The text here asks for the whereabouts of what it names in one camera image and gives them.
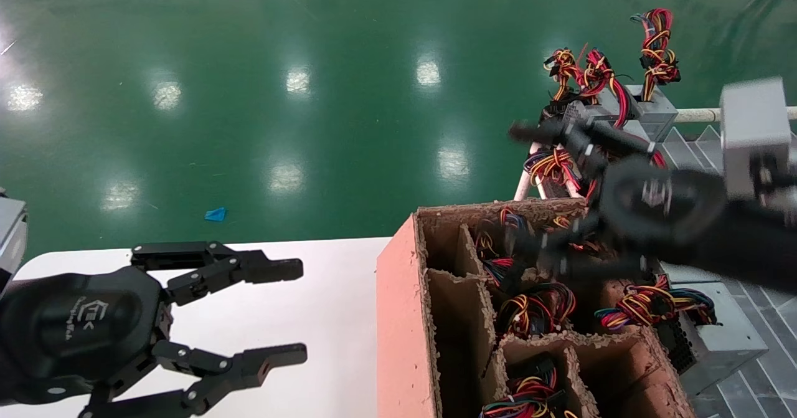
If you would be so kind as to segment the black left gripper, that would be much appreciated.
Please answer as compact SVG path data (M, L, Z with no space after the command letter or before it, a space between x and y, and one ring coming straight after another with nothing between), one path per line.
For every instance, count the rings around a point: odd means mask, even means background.
M300 259L272 260L262 250L211 241L146 243L132 250L130 262L137 268L11 283L1 307L3 406L49 404L101 389L110 396L92 393L81 417L202 416L231 392L261 387L272 369L307 361L303 343L226 358L165 341L172 322L168 300L183 306L239 282L297 280L304 274ZM167 281L165 294L142 270L184 274ZM111 400L156 362L197 382L187 390Z

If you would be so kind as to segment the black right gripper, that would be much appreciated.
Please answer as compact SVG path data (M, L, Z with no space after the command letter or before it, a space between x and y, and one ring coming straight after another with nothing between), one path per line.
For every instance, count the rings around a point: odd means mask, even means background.
M518 142L561 145L583 176L603 176L598 196L590 202L589 211L595 216L578 217L568 227L552 232L516 231L516 262L552 280L647 280L648 259L642 254L601 259L575 245L608 231L636 250L685 251L695 247L728 203L725 181L717 174L651 165L654 143L603 121L513 123L509 137ZM610 163L609 156L622 160Z

